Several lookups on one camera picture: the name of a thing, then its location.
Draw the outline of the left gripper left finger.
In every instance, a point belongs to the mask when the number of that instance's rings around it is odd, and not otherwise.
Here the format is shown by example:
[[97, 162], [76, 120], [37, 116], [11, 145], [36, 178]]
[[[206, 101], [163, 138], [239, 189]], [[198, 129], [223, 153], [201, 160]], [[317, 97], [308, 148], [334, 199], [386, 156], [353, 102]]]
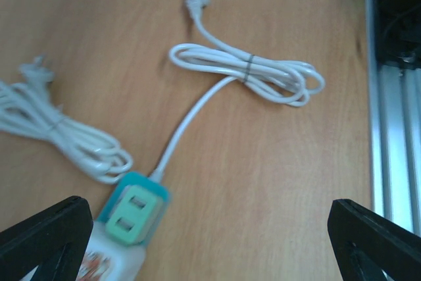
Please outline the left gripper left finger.
[[93, 229], [86, 199], [70, 196], [1, 232], [1, 279], [75, 280]]

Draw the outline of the green usb charger plug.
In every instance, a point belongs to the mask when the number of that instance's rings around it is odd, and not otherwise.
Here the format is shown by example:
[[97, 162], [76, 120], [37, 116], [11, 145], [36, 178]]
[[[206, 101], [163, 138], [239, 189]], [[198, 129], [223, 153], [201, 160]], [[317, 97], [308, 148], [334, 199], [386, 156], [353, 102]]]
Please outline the green usb charger plug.
[[106, 232], [124, 245], [142, 242], [154, 224], [163, 200], [141, 186], [128, 186], [105, 224]]

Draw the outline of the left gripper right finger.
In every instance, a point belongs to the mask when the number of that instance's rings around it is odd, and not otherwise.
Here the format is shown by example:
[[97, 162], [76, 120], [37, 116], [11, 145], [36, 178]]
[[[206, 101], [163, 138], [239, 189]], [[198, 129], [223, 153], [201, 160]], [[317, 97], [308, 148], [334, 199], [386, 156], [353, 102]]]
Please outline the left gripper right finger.
[[332, 202], [328, 234], [344, 280], [420, 279], [420, 237], [350, 199]]

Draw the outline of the teal power strip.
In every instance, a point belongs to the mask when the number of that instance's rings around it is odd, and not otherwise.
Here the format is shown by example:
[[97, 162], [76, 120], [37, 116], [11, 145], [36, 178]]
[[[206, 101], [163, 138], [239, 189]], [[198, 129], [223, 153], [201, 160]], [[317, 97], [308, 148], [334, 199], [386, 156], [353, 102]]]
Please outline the teal power strip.
[[[116, 184], [109, 200], [105, 203], [96, 220], [89, 238], [84, 258], [75, 280], [135, 280], [139, 274], [147, 255], [147, 246], [150, 244], [157, 227], [170, 202], [170, 192], [161, 184], [164, 175], [163, 169], [155, 169], [150, 176], [138, 172], [125, 173], [122, 176], [98, 176], [99, 182]], [[120, 196], [128, 186], [141, 186], [157, 194], [163, 200], [163, 205], [145, 239], [134, 245], [124, 245], [112, 238], [105, 230], [112, 210], [120, 200]], [[26, 275], [24, 280], [32, 280], [34, 271]]]

